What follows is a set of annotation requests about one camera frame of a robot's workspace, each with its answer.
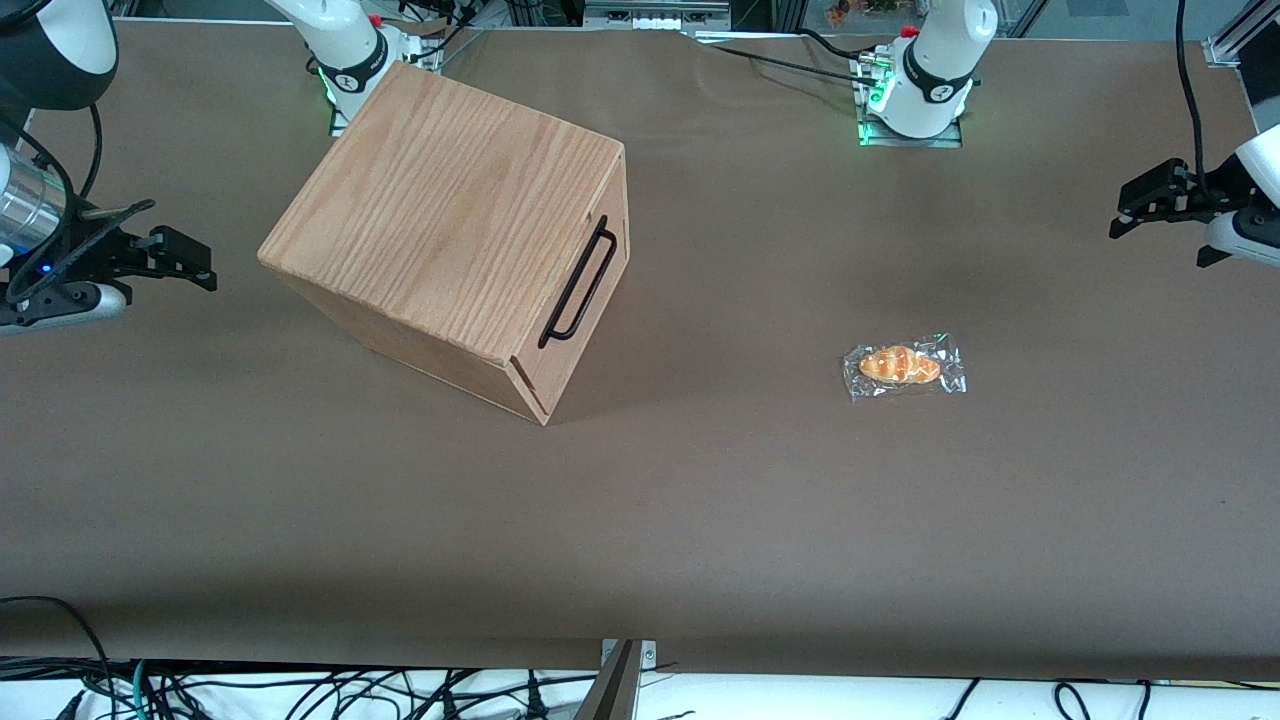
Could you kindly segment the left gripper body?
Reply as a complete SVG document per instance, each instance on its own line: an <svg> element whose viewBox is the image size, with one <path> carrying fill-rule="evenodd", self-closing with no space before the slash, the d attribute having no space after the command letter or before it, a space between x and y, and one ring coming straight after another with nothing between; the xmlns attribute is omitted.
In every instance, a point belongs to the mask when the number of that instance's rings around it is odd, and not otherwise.
<svg viewBox="0 0 1280 720"><path fill-rule="evenodd" d="M1215 211L1238 210L1262 200L1279 201L1279 128L1268 128L1240 145L1201 179L1190 197Z"/></svg>

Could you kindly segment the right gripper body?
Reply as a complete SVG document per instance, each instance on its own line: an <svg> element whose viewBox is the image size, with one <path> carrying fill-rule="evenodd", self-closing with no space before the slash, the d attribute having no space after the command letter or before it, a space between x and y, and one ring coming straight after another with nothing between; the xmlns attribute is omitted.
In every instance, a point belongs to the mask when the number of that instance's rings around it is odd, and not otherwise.
<svg viewBox="0 0 1280 720"><path fill-rule="evenodd" d="M90 243L109 224L105 219L72 222L63 234L20 255L9 268L8 301L86 304L93 295L90 283L154 279L154 263L134 246L138 236L116 227L97 243Z"/></svg>

